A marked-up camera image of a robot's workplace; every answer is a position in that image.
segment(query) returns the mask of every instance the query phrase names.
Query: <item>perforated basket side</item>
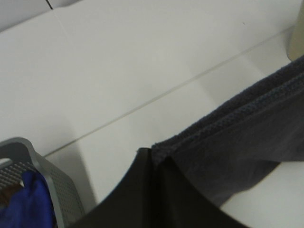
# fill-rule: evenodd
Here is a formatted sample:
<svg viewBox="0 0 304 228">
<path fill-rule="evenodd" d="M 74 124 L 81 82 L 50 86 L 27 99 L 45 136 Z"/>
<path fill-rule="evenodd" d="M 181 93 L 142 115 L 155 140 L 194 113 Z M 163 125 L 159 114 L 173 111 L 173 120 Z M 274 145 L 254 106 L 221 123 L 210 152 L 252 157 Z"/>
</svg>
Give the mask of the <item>perforated basket side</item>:
<svg viewBox="0 0 304 228">
<path fill-rule="evenodd" d="M 0 143 L 0 158 L 12 164 L 0 166 L 0 189 L 19 183 L 21 173 L 38 171 L 46 179 L 58 228 L 67 228 L 84 215 L 84 209 L 71 178 L 35 152 L 30 141 L 13 138 Z"/>
<path fill-rule="evenodd" d="M 52 200 L 58 202 L 58 205 L 53 203 L 55 213 L 60 211 L 58 217 L 62 218 L 64 227 L 68 227 L 80 219 L 85 212 L 72 179 L 37 153 L 33 163 L 47 177 Z"/>
</svg>

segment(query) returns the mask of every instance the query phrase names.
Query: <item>beige container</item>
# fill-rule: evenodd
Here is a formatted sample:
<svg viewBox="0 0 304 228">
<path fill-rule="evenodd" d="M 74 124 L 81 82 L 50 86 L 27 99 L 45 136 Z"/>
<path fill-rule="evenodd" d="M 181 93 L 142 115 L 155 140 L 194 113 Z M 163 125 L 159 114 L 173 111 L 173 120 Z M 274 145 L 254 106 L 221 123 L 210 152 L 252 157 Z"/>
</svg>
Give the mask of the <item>beige container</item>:
<svg viewBox="0 0 304 228">
<path fill-rule="evenodd" d="M 292 61 L 304 55 L 304 1 L 289 43 L 287 55 Z"/>
</svg>

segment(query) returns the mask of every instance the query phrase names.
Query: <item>black plastic item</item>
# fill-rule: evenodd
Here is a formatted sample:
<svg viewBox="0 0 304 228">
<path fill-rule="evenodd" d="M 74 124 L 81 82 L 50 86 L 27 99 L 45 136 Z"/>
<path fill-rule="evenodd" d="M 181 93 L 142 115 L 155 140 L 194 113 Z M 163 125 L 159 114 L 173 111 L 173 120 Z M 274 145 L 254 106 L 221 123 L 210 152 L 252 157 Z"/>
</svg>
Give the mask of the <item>black plastic item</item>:
<svg viewBox="0 0 304 228">
<path fill-rule="evenodd" d="M 167 159 L 141 148 L 113 192 L 71 228 L 245 228 L 203 197 Z"/>
</svg>

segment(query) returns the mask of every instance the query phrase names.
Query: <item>blue cloth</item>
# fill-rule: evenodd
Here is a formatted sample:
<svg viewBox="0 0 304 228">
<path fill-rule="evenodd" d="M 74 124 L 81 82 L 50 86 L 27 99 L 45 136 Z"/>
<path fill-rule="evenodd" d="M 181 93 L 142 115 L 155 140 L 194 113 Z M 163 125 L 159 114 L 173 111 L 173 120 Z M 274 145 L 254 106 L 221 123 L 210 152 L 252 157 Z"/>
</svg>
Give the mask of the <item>blue cloth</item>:
<svg viewBox="0 0 304 228">
<path fill-rule="evenodd" d="M 26 171 L 24 188 L 0 210 L 0 228 L 54 228 L 54 210 L 44 177 Z"/>
</svg>

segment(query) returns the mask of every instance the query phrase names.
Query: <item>basket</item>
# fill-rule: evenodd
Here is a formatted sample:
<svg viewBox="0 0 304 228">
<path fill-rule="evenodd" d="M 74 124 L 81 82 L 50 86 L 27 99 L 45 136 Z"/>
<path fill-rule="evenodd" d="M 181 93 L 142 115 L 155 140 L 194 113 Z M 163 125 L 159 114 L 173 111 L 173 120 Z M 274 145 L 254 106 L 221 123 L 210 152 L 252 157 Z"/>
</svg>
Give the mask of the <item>basket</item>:
<svg viewBox="0 0 304 228">
<path fill-rule="evenodd" d="M 0 143 L 0 190 L 20 183 L 26 170 L 38 171 L 46 179 L 58 228 L 66 228 L 85 212 L 70 177 L 35 152 L 30 141 L 13 138 Z"/>
</svg>

